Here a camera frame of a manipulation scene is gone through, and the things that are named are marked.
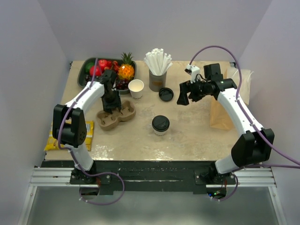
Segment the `brown paper bag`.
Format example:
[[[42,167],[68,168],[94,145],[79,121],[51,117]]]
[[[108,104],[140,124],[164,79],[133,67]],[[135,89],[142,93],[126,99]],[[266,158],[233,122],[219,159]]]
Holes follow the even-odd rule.
[[[248,69],[242,69],[242,85],[240,89],[240,95],[246,105],[249,105],[250,99],[250,85],[251,85],[251,77],[253,71]],[[240,82],[239,72],[237,68],[228,67],[226,71],[223,73],[223,77],[231,78],[238,86]],[[221,129],[221,130],[231,130],[234,128],[234,124],[230,119],[228,113],[225,111],[224,107],[215,100],[214,97],[211,99],[211,107],[210,107],[210,127]]]

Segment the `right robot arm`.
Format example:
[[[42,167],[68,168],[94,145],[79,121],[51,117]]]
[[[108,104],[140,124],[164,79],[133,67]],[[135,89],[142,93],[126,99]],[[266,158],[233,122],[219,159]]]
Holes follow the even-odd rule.
[[[197,66],[185,68],[191,79],[180,84],[178,105],[197,102],[205,96],[213,96],[227,111],[239,138],[229,156],[210,164],[208,171],[200,175],[207,183],[220,184],[230,172],[241,167],[258,164],[269,160],[275,134],[272,129],[265,129],[251,114],[240,95],[237,85],[231,78],[223,78],[220,65],[204,66],[204,75]]]

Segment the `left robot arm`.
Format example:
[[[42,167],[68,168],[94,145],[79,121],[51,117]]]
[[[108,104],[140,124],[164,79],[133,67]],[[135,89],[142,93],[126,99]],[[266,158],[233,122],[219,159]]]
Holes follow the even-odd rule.
[[[60,150],[68,150],[75,168],[71,177],[92,184],[97,179],[96,164],[88,153],[85,139],[87,128],[85,113],[101,99],[103,110],[111,114],[121,110],[119,91],[114,87],[117,73],[106,70],[101,76],[93,75],[84,89],[64,105],[57,104],[53,110],[52,136]]]

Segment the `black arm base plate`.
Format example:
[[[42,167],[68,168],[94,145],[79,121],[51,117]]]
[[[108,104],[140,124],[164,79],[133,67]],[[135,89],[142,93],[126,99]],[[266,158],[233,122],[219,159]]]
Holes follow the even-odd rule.
[[[211,194],[236,181],[229,173],[218,175],[212,161],[95,161],[85,175],[72,161],[44,161],[41,168],[52,177],[68,171],[67,181],[84,194],[113,195],[114,192],[190,192]]]

